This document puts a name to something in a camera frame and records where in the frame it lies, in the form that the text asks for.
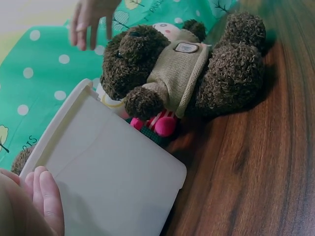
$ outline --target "striped toy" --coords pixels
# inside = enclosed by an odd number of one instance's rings
[[[137,118],[133,118],[130,125],[137,130],[141,130],[141,128],[145,126],[161,137],[168,137],[173,134],[177,119],[178,118],[175,116],[174,112],[164,109],[156,117],[153,117],[145,122],[140,121]]]

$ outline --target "wooden table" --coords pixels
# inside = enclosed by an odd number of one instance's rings
[[[253,109],[184,120],[188,169],[163,236],[315,236],[315,0],[244,0],[274,44]],[[210,33],[215,42],[223,19]]]

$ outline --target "sweater patch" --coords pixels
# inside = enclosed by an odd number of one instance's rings
[[[179,43],[174,49],[176,52],[180,53],[195,53],[199,49],[199,46],[191,43]]]

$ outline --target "white lid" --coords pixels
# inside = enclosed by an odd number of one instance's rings
[[[83,80],[21,172],[44,165],[60,188],[67,236],[158,236],[185,166],[103,105]]]

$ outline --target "polka dot fabric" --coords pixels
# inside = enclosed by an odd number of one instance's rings
[[[221,1],[226,9],[234,2]],[[188,19],[202,21],[210,30],[224,13],[218,11],[217,3],[218,0],[124,0],[114,14],[113,33],[148,24],[169,34]],[[97,87],[107,44],[105,25],[106,19],[101,19],[94,51],[82,52],[70,46],[66,22],[63,26],[29,29],[7,55],[0,65],[1,168],[10,169],[21,150],[36,144],[81,80],[89,78]]]

